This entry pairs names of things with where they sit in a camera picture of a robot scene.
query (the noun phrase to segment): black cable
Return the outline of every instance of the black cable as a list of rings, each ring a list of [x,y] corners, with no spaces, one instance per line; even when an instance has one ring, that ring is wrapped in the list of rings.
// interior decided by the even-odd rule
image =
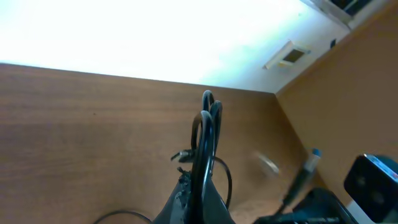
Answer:
[[[232,196],[232,176],[231,176],[231,172],[229,171],[228,166],[226,165],[226,163],[220,159],[219,157],[215,157],[215,161],[217,161],[218,163],[220,163],[223,167],[224,170],[226,172],[226,176],[228,178],[228,196],[226,198],[226,202],[225,202],[225,207],[226,209],[229,208],[229,204],[231,203],[231,196]]]
[[[101,217],[100,217],[99,219],[97,219],[93,224],[98,224],[100,221],[104,220],[105,218],[108,218],[108,217],[110,217],[110,216],[112,216],[112,215],[117,215],[117,214],[130,214],[130,215],[135,215],[135,216],[139,217],[140,219],[146,221],[147,223],[152,223],[152,221],[151,221],[149,218],[145,217],[144,215],[141,215],[141,214],[138,213],[138,212],[127,211],[127,210],[116,210],[116,211],[109,212],[109,213],[107,213],[107,214],[101,216]]]

